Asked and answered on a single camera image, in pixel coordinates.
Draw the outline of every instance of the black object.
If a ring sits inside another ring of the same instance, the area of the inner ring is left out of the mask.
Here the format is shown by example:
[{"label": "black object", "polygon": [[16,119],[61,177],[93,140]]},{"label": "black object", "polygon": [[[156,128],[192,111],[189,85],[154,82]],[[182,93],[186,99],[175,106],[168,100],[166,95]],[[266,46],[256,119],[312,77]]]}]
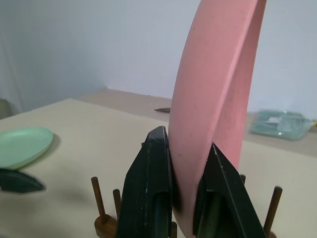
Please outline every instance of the black object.
[{"label": "black object", "polygon": [[[168,138],[160,126],[148,134],[126,175],[116,238],[171,236],[172,190],[177,195],[172,178]],[[214,144],[199,184],[193,234],[266,238],[240,175]]]},{"label": "black object", "polygon": [[239,173],[212,144],[199,184],[197,238],[266,238]]},{"label": "black object", "polygon": [[45,189],[45,186],[34,177],[15,170],[0,169],[1,191],[29,193]]},{"label": "black object", "polygon": [[154,111],[160,112],[160,113],[170,113],[170,108],[157,108],[157,109],[154,109]]},{"label": "black object", "polygon": [[164,126],[152,130],[123,187],[116,238],[167,238],[171,234],[172,177]]}]

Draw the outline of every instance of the wooden peg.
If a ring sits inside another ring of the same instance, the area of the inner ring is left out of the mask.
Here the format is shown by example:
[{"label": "wooden peg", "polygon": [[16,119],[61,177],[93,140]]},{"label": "wooden peg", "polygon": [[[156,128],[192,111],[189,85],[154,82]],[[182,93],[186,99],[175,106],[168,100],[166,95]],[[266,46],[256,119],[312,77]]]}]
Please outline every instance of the wooden peg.
[{"label": "wooden peg", "polygon": [[91,182],[93,184],[93,189],[99,211],[99,217],[97,217],[97,219],[95,220],[96,233],[100,238],[114,238],[117,228],[117,221],[116,219],[105,213],[98,178],[93,177],[91,179]]},{"label": "wooden peg", "polygon": [[270,231],[271,231],[271,227],[272,227],[272,224],[274,221],[274,217],[275,217],[275,213],[276,213],[276,210],[278,207],[278,203],[279,203],[279,200],[280,200],[281,195],[282,195],[282,191],[283,191],[283,189],[279,186],[276,186],[274,188],[271,203],[270,203],[269,208],[268,208],[266,220],[265,220],[264,227],[263,227],[264,232],[266,234],[266,237],[268,237],[268,238],[276,237],[273,233],[270,233]]},{"label": "wooden peg", "polygon": [[177,238],[177,223],[172,222],[171,238]]},{"label": "wooden peg", "polygon": [[119,215],[121,210],[121,195],[120,195],[119,189],[115,189],[113,191],[113,199],[114,199],[115,211],[117,213],[117,220],[119,220]]}]

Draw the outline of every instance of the beige table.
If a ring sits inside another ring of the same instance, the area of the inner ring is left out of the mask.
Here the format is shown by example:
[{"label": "beige table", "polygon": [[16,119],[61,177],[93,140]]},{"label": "beige table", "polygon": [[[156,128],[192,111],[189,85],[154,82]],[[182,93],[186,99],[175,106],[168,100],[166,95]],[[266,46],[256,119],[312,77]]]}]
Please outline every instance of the beige table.
[{"label": "beige table", "polygon": [[[167,123],[76,100],[0,121],[0,131],[43,126],[55,133],[52,148],[24,168],[48,186],[44,193],[0,196],[0,237],[96,237],[97,217],[90,178],[98,176],[106,211],[115,216],[112,190],[125,174],[147,133]],[[263,222],[274,185],[284,188],[273,230],[278,238],[317,234],[316,156],[244,141],[240,172]]]},{"label": "beige table", "polygon": [[[161,121],[168,121],[169,114],[155,112],[155,108],[169,108],[171,100],[149,95],[139,95],[134,93],[121,92],[105,89],[98,93],[87,95],[79,100],[92,103],[107,108],[120,110],[138,116],[152,118]],[[246,121],[244,140],[257,144],[262,144],[277,149],[292,151],[304,155],[317,155],[317,128],[311,131],[300,141],[292,142],[272,138],[268,136],[250,134],[249,130],[254,120],[254,114],[249,114]]]}]

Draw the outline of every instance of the mint green plate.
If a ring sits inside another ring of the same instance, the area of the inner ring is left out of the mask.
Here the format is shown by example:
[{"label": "mint green plate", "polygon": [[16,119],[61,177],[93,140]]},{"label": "mint green plate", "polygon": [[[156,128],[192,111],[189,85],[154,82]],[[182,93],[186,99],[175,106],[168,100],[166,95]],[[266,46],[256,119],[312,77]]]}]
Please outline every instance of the mint green plate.
[{"label": "mint green plate", "polygon": [[0,168],[18,169],[48,150],[53,133],[45,128],[25,127],[0,133]]}]

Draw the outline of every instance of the pink plate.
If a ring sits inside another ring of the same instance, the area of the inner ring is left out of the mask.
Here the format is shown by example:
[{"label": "pink plate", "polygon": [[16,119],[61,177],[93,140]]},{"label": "pink plate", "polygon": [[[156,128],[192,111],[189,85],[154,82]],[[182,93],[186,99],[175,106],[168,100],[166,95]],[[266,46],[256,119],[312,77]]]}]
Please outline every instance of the pink plate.
[{"label": "pink plate", "polygon": [[186,41],[168,134],[180,192],[174,214],[187,238],[211,143],[239,165],[265,2],[202,0]]}]

